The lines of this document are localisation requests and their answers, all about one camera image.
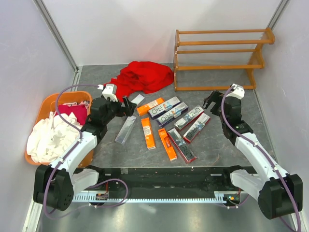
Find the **silver toothpaste box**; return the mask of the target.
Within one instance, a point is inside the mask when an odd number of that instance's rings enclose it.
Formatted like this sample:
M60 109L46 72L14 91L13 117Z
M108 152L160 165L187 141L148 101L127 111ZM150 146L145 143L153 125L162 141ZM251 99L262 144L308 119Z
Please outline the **silver toothpaste box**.
M131 134L135 121L136 121L136 116L128 116L120 129L115 141L124 145Z
M145 100L145 97L139 94L133 100L131 100L131 102L136 104L137 107L139 107L144 102L144 100Z

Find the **orange toothpaste box top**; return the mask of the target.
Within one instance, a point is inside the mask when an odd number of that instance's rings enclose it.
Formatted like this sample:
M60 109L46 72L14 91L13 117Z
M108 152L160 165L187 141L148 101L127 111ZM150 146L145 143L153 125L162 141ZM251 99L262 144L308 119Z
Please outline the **orange toothpaste box top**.
M164 102L164 98L160 97L154 101L151 101L150 103L147 103L139 108L137 108L137 112L139 116L143 116L145 114L148 113L148 111L156 106L158 106L159 104L162 104Z

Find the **orange toothpaste box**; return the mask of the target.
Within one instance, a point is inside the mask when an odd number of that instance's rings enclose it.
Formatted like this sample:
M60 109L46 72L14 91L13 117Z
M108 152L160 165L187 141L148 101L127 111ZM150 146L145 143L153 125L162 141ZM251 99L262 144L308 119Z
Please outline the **orange toothpaste box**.
M158 106L159 104L162 104L164 102L164 98L160 97L154 101L151 101L150 103L147 103L139 108L137 108L137 112L139 116L143 116L145 114L148 113L148 111L156 106Z
M142 129L145 137L146 147L148 150L152 150L156 148L155 139L150 123L150 119L148 117L141 119Z

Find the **orange toothpaste box windowed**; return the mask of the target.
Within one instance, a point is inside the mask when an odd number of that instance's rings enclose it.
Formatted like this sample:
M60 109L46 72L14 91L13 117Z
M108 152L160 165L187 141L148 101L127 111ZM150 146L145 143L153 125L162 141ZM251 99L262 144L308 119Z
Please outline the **orange toothpaste box windowed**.
M174 150L174 148L173 148L173 146L171 144L171 141L169 139L169 136L168 136L166 130L164 128L159 129L158 133L159 133L159 137L160 137L160 139L162 141L162 144L163 144L163 146L165 148L165 151L166 151L166 153L167 153L167 155L169 157L169 160L170 161L176 160L177 159L177 155L176 155L176 152L175 152L175 150Z

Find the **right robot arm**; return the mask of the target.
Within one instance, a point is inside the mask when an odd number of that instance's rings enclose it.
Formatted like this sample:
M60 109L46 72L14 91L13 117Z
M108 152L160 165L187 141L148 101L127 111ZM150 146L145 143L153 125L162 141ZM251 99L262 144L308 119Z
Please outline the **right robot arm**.
M211 113L220 118L224 136L245 155L258 174L254 177L240 166L229 167L221 178L222 187L226 190L239 187L247 192L268 219L298 214L303 208L302 179L278 165L242 119L243 97L244 89L233 86L225 94L215 90L204 99L205 109L214 103Z

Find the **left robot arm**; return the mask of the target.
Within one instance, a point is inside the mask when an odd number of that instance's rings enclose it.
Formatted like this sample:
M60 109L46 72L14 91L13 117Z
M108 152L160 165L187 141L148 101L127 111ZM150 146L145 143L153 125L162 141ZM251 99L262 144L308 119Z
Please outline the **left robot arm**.
M78 138L62 156L49 165L41 164L35 172L33 200L45 206L65 211L73 197L88 187L101 190L106 178L95 167L79 164L107 133L107 124L115 117L132 116L136 104L123 97L123 102L99 97L92 100L90 114Z

